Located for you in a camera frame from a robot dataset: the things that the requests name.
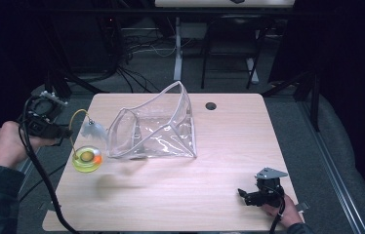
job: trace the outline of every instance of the gray carpet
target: gray carpet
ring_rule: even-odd
[[[278,41],[266,40],[262,60],[257,68],[261,83],[253,86],[250,90],[246,90],[247,80],[241,79],[242,74],[238,74],[240,79],[207,80],[206,88],[201,90],[201,57],[198,56],[200,45],[200,42],[190,41],[183,50],[182,82],[188,93],[260,94],[271,88],[266,81]],[[165,55],[169,51],[162,51],[161,53]],[[161,57],[155,52],[135,53],[129,64],[122,63],[121,66],[140,73],[145,79],[151,81],[155,87],[162,90],[174,82],[174,56],[175,54],[169,57]],[[141,77],[136,79],[144,84]],[[135,93],[144,92],[143,88],[132,78],[129,78],[129,82],[132,84]],[[119,74],[92,84],[111,93],[131,92],[129,85]],[[58,119],[60,124],[68,124],[71,115],[77,109],[87,108],[93,96],[76,84],[70,84],[70,87],[73,95],[68,108]],[[148,84],[147,88],[155,92],[152,85]],[[42,90],[43,87],[38,87],[33,93],[37,94]],[[305,212],[304,218],[315,233],[354,233],[342,202],[328,177],[322,159],[323,155],[311,126],[307,123],[306,113],[302,109],[305,103],[295,102],[290,96],[293,91],[293,87],[287,88],[280,95],[266,97],[264,100],[297,196],[299,200],[307,201],[310,205],[310,209]],[[73,125],[76,134],[80,124],[79,121],[75,121]],[[320,101],[319,126],[321,130],[319,135],[327,145],[347,190],[365,223],[365,183],[354,168],[353,152],[345,129],[335,115],[333,108],[324,98]],[[70,143],[66,140],[60,147],[42,148],[38,153],[38,157],[46,171],[51,172],[66,163],[70,150]],[[55,187],[58,186],[61,173],[62,169],[51,175]],[[40,176],[31,167],[20,196],[38,181],[40,181]],[[46,233],[42,228],[42,222],[49,203],[50,197],[44,184],[41,183],[20,204],[18,233]]]

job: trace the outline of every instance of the table top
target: table top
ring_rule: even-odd
[[[99,94],[90,117],[109,127],[122,107],[155,94]],[[99,169],[75,171],[69,158],[57,194],[67,222],[82,231],[266,231],[272,218],[248,207],[237,188],[258,191],[254,175],[264,167],[287,172],[264,100],[257,94],[189,94],[197,158],[117,160],[103,155]],[[207,102],[217,108],[208,110]],[[75,147],[100,142],[81,135]],[[288,176],[285,192],[295,201]],[[43,222],[64,230],[55,212]]]
[[[156,7],[168,8],[292,8],[295,0],[245,0],[235,4],[230,0],[155,0]]]

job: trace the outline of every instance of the clear plastic bag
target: clear plastic bag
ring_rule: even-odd
[[[185,87],[175,82],[134,108],[122,108],[108,131],[108,157],[196,157],[194,122]]]

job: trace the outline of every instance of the person's arm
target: person's arm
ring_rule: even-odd
[[[287,228],[287,233],[312,234],[313,231],[302,220],[301,216],[298,213],[298,210],[296,210],[295,203],[292,201],[292,199],[288,195],[285,195],[284,199],[285,211],[283,212],[280,223]],[[278,208],[274,208],[268,204],[262,205],[262,210],[264,210],[267,215],[273,217],[277,216],[277,214],[279,213]]]
[[[51,145],[53,139],[31,137],[34,149]],[[18,225],[18,194],[24,174],[14,170],[19,162],[26,159],[24,146],[19,136],[19,125],[5,122],[0,129],[0,233],[16,233]]]

